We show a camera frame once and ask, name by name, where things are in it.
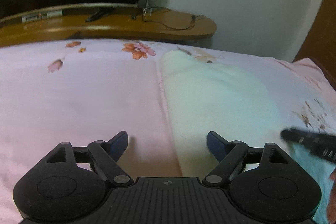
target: ribbed black plate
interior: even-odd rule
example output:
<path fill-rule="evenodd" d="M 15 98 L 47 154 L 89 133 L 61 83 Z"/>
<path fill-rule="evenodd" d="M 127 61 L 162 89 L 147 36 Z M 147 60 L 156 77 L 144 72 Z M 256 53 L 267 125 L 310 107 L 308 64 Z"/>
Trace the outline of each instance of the ribbed black plate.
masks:
<path fill-rule="evenodd" d="M 24 220 L 21 224 L 33 224 Z M 114 189 L 91 215 L 71 224 L 257 224 L 238 212 L 220 189 L 197 178 L 138 178 Z M 311 220 L 302 224 L 313 223 Z"/>

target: orange flower print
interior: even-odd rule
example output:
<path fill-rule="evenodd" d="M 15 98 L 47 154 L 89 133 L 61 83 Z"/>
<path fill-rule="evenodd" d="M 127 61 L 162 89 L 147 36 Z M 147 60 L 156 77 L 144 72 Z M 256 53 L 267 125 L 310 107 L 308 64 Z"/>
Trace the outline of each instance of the orange flower print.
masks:
<path fill-rule="evenodd" d="M 147 54 L 155 56 L 156 53 L 148 45 L 139 42 L 139 43 L 125 43 L 123 44 L 124 48 L 121 49 L 124 52 L 131 52 L 133 59 L 139 60 L 140 58 L 147 58 Z"/>
<path fill-rule="evenodd" d="M 80 44 L 81 44 L 80 41 L 72 41 L 72 42 L 70 42 L 70 43 L 67 43 L 67 44 L 65 45 L 65 47 L 66 47 L 66 48 L 72 48 L 72 47 L 78 46 L 78 45 L 80 45 Z"/>

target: pink bedsheet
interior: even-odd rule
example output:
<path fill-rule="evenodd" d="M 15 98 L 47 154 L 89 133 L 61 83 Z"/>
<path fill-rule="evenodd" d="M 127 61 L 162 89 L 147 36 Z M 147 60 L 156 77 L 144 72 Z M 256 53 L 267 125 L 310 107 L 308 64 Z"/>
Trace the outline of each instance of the pink bedsheet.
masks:
<path fill-rule="evenodd" d="M 126 172 L 133 177 L 181 175 L 159 66 L 168 51 L 181 50 L 205 63 L 239 65 L 275 89 L 279 85 L 266 83 L 267 75 L 259 73 L 269 64 L 268 74 L 287 77 L 287 90 L 289 79 L 300 77 L 301 85 L 308 80 L 328 102 L 336 102 L 336 93 L 310 60 L 289 64 L 159 42 L 82 40 L 66 47 L 68 42 L 0 49 L 1 224 L 21 220 L 12 200 L 15 183 L 62 141 L 86 146 L 125 130 L 129 148 L 118 163 Z M 288 72 L 280 72 L 279 62 Z"/>

